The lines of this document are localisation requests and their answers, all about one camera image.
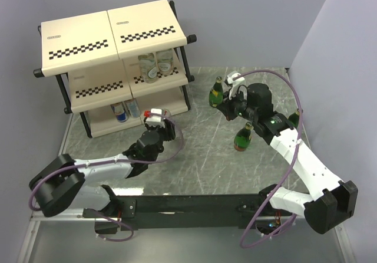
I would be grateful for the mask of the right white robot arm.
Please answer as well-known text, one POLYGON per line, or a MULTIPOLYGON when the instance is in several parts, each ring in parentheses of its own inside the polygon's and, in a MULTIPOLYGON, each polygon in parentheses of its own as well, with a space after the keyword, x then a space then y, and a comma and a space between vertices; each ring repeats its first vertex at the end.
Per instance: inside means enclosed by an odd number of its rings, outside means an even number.
POLYGON ((355 211, 358 188, 332 173, 308 148, 293 123, 273 109, 272 94, 262 83, 227 83, 229 90, 217 106, 227 120, 242 117, 251 122, 255 133, 277 151, 308 189, 299 193, 278 185, 260 192, 259 210, 272 215, 284 210, 302 216, 319 234, 351 218, 355 211))

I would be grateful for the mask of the blue energy drink can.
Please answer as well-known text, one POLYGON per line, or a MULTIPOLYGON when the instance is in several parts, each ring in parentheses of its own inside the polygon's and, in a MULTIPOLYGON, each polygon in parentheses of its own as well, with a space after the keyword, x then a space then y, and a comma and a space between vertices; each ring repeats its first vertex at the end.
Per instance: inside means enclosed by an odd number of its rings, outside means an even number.
POLYGON ((164 115, 164 116, 166 116, 166 117, 171 117, 171 113, 170 113, 170 111, 169 110, 167 110, 167 109, 162 109, 161 110, 161 113, 162 113, 162 115, 164 115))

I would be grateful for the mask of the silver energy drink can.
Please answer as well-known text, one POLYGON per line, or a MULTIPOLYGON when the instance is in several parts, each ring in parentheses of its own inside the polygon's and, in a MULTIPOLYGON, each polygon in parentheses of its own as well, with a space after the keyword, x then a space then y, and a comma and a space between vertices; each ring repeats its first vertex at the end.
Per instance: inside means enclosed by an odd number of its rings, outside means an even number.
POLYGON ((127 121, 128 116, 127 116, 126 109, 124 107, 123 102, 111 104, 110 107, 118 122, 123 123, 127 121))
POLYGON ((127 107, 130 115, 132 118, 139 118, 140 117, 140 109, 137 104, 137 100, 135 98, 125 100, 125 106, 127 107))

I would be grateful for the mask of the green glass bottle back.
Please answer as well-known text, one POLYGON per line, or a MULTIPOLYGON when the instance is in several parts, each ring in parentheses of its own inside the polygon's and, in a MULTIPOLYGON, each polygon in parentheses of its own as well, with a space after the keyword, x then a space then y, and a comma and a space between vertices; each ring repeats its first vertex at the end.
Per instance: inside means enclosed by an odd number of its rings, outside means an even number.
POLYGON ((223 78, 221 76, 216 77, 216 81, 209 92, 209 105, 211 107, 217 107, 223 102, 223 78))

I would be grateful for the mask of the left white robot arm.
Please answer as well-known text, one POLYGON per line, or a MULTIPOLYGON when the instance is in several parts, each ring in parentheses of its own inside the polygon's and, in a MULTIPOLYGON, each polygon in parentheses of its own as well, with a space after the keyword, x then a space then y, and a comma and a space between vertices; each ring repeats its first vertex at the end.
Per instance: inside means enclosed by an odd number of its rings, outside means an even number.
POLYGON ((93 160, 73 159, 69 154, 56 157, 30 181, 29 208, 46 217, 79 208, 95 210, 105 217, 121 211, 121 201, 104 181, 142 174, 149 165, 158 163, 164 142, 174 140, 179 131, 167 116, 151 116, 144 121, 145 132, 120 154, 93 160))

